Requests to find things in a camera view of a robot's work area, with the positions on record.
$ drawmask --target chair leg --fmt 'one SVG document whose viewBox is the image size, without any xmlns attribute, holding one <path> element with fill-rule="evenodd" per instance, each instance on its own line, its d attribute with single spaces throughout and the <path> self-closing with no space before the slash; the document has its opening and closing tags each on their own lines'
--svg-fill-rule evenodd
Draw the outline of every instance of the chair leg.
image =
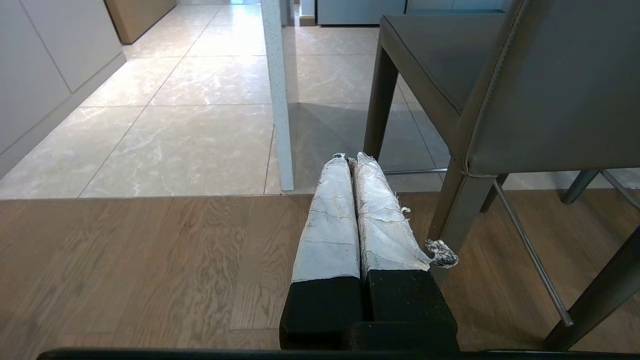
<svg viewBox="0 0 640 360">
<path fill-rule="evenodd" d="M 451 158 L 427 238 L 442 239 L 451 250 L 459 252 L 494 180 L 495 177 L 463 175 L 460 166 Z M 442 286 L 447 270 L 432 268 L 431 272 Z"/>
<path fill-rule="evenodd" d="M 609 260 L 569 313 L 575 324 L 565 327 L 559 322 L 545 339 L 545 347 L 565 351 L 595 328 L 640 290 L 640 227 Z"/>
<path fill-rule="evenodd" d="M 378 41 L 378 53 L 376 55 L 376 67 L 373 72 L 363 149 L 365 154 L 372 156 L 376 160 L 380 157 L 397 79 L 398 69 L 389 54 L 387 54 L 387 51 L 382 47 L 381 42 Z"/>
<path fill-rule="evenodd" d="M 598 175 L 599 170 L 583 170 L 578 174 L 578 177 L 573 180 L 569 190 L 564 193 L 560 199 L 564 204 L 570 205 L 578 199 L 584 189 L 589 186 L 593 179 Z"/>
<path fill-rule="evenodd" d="M 509 174 L 498 175 L 498 178 L 496 179 L 496 181 L 498 182 L 498 185 L 500 186 L 504 185 L 504 182 L 507 181 L 508 176 Z M 495 200 L 495 197 L 497 195 L 498 193 L 495 191 L 495 188 L 491 187 L 491 190 L 489 190 L 489 194 L 486 196 L 486 199 L 482 204 L 482 208 L 480 208 L 481 213 L 486 213 L 487 211 L 489 211 L 489 208 L 491 207 L 491 204 L 493 204 L 493 201 Z"/>
</svg>

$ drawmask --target white cabinet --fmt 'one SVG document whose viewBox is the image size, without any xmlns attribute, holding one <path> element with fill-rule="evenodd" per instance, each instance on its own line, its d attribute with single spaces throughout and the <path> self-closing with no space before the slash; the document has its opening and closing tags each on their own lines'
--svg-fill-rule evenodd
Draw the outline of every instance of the white cabinet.
<svg viewBox="0 0 640 360">
<path fill-rule="evenodd" d="M 102 0 L 22 4 L 72 92 L 122 51 Z"/>
<path fill-rule="evenodd" d="M 19 0 L 1 0 L 0 152 L 69 95 Z"/>
</svg>

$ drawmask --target gray leather chair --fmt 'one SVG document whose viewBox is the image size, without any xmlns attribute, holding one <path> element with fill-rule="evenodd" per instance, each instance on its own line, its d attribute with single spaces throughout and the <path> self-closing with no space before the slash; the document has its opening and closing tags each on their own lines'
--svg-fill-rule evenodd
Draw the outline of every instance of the gray leather chair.
<svg viewBox="0 0 640 360">
<path fill-rule="evenodd" d="M 638 0 L 516 0 L 508 14 L 384 16 L 364 152 L 380 155 L 399 72 L 451 154 L 428 237 L 458 251 L 479 212 L 496 193 L 504 199 L 509 173 L 640 166 L 639 64 Z"/>
</svg>

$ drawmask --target floor tile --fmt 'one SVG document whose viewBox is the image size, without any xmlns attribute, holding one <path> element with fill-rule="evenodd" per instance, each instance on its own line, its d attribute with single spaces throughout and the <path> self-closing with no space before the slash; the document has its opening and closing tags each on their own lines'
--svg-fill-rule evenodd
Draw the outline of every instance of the floor tile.
<svg viewBox="0 0 640 360">
<path fill-rule="evenodd" d="M 378 41 L 370 28 L 289 28 L 298 55 L 375 55 Z"/>
<path fill-rule="evenodd" d="M 195 43 L 206 24 L 162 26 L 156 24 L 135 43 L 123 47 L 127 59 L 182 57 Z"/>
<path fill-rule="evenodd" d="M 640 188 L 640 168 L 617 168 L 609 172 L 625 187 Z"/>
<path fill-rule="evenodd" d="M 80 106 L 144 106 L 180 58 L 135 58 L 122 65 Z"/>
<path fill-rule="evenodd" d="M 409 109 L 411 109 L 415 123 L 418 125 L 418 129 L 420 129 L 422 139 L 427 145 L 427 149 L 429 149 L 429 154 L 431 155 L 435 166 L 449 166 L 449 148 L 447 144 L 445 144 L 444 140 L 442 140 L 442 137 L 436 130 L 436 127 L 429 120 L 429 117 L 427 117 L 422 106 L 417 103 L 409 103 L 408 105 Z"/>
<path fill-rule="evenodd" d="M 262 27 L 261 5 L 222 6 L 210 23 L 211 26 Z"/>
<path fill-rule="evenodd" d="M 76 109 L 0 180 L 0 198 L 77 197 L 142 109 Z"/>
<path fill-rule="evenodd" d="M 375 55 L 296 57 L 300 102 L 369 102 Z M 394 102 L 404 102 L 396 87 Z"/>
<path fill-rule="evenodd" d="M 294 193 L 313 193 L 322 166 L 336 152 L 356 156 L 364 144 L 368 104 L 300 104 L 296 124 L 294 155 Z M 418 170 L 433 168 L 422 138 L 405 104 L 394 104 L 389 118 L 385 142 L 380 156 L 385 170 Z M 275 184 L 269 172 L 267 184 Z M 395 191 L 438 191 L 442 181 L 437 175 L 394 176 L 390 184 Z M 266 193 L 280 193 L 269 186 Z"/>
<path fill-rule="evenodd" d="M 260 4 L 262 0 L 178 0 L 179 5 L 244 5 Z"/>
<path fill-rule="evenodd" d="M 151 105 L 269 104 L 265 56 L 184 58 Z"/>
<path fill-rule="evenodd" d="M 418 103 L 418 99 L 415 98 L 415 95 L 409 89 L 409 85 L 407 85 L 402 76 L 398 76 L 398 86 L 400 87 L 400 91 L 402 91 L 402 95 L 407 103 Z"/>
<path fill-rule="evenodd" d="M 220 5 L 178 5 L 160 19 L 156 26 L 207 25 L 220 8 Z"/>
<path fill-rule="evenodd" d="M 265 55 L 262 28 L 209 26 L 187 56 Z"/>
<path fill-rule="evenodd" d="M 161 106 L 140 115 L 81 197 L 260 194 L 271 106 Z"/>
<path fill-rule="evenodd" d="M 282 187 L 280 186 L 280 162 L 278 161 L 278 148 L 274 135 L 271 141 L 271 150 L 269 150 L 269 166 L 267 168 L 267 179 L 264 184 L 264 193 L 276 194 L 282 192 Z"/>
</svg>

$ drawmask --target hardwood floorboard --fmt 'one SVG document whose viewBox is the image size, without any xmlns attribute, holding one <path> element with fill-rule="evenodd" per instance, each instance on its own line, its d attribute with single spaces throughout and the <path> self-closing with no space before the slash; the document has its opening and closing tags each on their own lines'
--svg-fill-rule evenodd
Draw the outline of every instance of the hardwood floorboard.
<svg viewBox="0 0 640 360">
<path fill-rule="evenodd" d="M 424 242 L 436 193 L 401 194 Z M 565 206 L 508 192 L 570 306 L 640 213 L 612 190 Z M 311 197 L 0 202 L 0 357 L 78 347 L 278 347 Z M 464 350 L 539 348 L 559 317 L 501 204 L 480 215 L 443 288 Z M 640 295 L 575 350 L 640 352 Z"/>
<path fill-rule="evenodd" d="M 278 328 L 310 205 L 301 200 L 252 199 L 252 221 L 242 249 L 231 329 Z"/>
</svg>

